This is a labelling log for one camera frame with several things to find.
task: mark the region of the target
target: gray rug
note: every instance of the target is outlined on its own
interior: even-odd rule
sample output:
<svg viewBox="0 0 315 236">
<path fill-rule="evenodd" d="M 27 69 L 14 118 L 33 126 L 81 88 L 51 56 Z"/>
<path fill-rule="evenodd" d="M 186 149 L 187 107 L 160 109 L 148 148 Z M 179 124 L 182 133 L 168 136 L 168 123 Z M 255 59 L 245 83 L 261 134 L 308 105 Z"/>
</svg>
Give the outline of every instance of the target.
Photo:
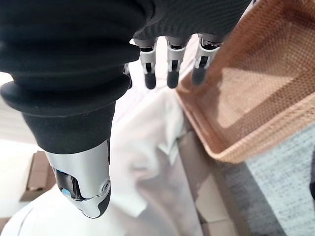
<svg viewBox="0 0 315 236">
<path fill-rule="evenodd" d="M 314 236 L 315 123 L 239 165 L 220 164 L 254 236 Z"/>
</svg>

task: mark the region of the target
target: woven basket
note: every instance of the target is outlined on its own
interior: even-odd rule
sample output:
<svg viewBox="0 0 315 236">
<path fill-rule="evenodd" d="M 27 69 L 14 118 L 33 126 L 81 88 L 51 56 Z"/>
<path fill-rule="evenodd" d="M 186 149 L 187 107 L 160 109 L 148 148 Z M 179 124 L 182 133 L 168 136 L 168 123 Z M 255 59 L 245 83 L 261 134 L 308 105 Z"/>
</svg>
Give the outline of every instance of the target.
<svg viewBox="0 0 315 236">
<path fill-rule="evenodd" d="M 262 0 L 179 100 L 208 154 L 238 163 L 315 121 L 315 0 Z"/>
</svg>

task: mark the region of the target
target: robotic finger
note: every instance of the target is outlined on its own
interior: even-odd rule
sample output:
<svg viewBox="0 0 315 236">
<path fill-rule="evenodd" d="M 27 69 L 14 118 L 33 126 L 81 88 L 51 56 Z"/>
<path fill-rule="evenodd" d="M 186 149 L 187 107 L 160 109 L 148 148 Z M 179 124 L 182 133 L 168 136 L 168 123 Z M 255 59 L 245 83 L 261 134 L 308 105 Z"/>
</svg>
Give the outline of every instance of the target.
<svg viewBox="0 0 315 236">
<path fill-rule="evenodd" d="M 191 76 L 194 85 L 200 85 L 203 82 L 207 68 L 220 49 L 220 45 L 220 42 L 211 42 L 206 39 L 205 35 L 199 35 L 199 44 Z"/>
<path fill-rule="evenodd" d="M 167 85 L 174 89 L 178 84 L 179 70 L 183 62 L 186 45 L 190 39 L 167 37 Z"/>
<path fill-rule="evenodd" d="M 154 40 L 138 40 L 134 42 L 140 47 L 140 60 L 143 67 L 145 84 L 148 89 L 154 89 L 157 85 L 155 67 L 157 38 Z"/>
</svg>

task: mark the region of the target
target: robotic hand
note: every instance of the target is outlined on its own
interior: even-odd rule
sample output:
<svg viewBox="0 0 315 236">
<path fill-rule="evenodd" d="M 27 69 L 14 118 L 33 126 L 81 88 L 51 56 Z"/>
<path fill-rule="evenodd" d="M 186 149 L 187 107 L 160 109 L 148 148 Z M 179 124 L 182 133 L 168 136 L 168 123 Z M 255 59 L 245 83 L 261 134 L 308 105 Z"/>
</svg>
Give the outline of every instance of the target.
<svg viewBox="0 0 315 236">
<path fill-rule="evenodd" d="M 153 89 L 156 39 L 167 37 L 167 84 L 175 88 L 185 47 L 200 34 L 192 82 L 202 83 L 220 44 L 250 0 L 5 0 L 0 7 L 1 88 L 47 152 L 61 192 L 90 218 L 110 200 L 115 102 L 141 58 Z M 140 47 L 129 44 L 131 39 Z"/>
</svg>

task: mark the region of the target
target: white bed sheet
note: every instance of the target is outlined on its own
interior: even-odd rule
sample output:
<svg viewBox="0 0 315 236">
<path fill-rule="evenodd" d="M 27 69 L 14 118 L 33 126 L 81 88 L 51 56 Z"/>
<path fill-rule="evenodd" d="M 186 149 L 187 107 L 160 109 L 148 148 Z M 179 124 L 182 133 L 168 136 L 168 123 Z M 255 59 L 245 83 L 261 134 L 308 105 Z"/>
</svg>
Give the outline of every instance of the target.
<svg viewBox="0 0 315 236">
<path fill-rule="evenodd" d="M 148 100 L 113 128 L 103 216 L 86 218 L 54 187 L 15 214 L 2 236 L 202 236 L 176 143 L 182 109 L 169 89 Z"/>
</svg>

